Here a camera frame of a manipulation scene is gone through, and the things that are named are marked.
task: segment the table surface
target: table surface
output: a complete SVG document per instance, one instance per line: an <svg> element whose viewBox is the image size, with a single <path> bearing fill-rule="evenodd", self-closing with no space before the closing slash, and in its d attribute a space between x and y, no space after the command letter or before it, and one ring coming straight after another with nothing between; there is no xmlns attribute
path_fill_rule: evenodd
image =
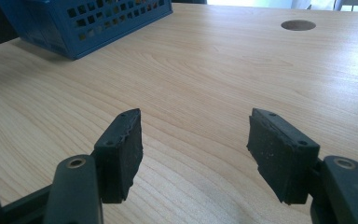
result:
<svg viewBox="0 0 358 224"><path fill-rule="evenodd" d="M249 115L273 111L358 161L358 13L173 4L174 13L77 61L0 45L0 200L50 184L139 107L145 156L105 223L310 223L280 204L246 148ZM316 23L288 31L284 21Z"/></svg>

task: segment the basket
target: basket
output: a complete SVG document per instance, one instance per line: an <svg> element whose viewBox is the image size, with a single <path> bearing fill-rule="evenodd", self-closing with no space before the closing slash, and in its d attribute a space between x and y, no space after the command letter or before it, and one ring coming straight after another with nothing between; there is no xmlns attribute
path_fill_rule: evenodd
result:
<svg viewBox="0 0 358 224"><path fill-rule="evenodd" d="M172 13L171 0L0 0L21 39L81 58Z"/></svg>

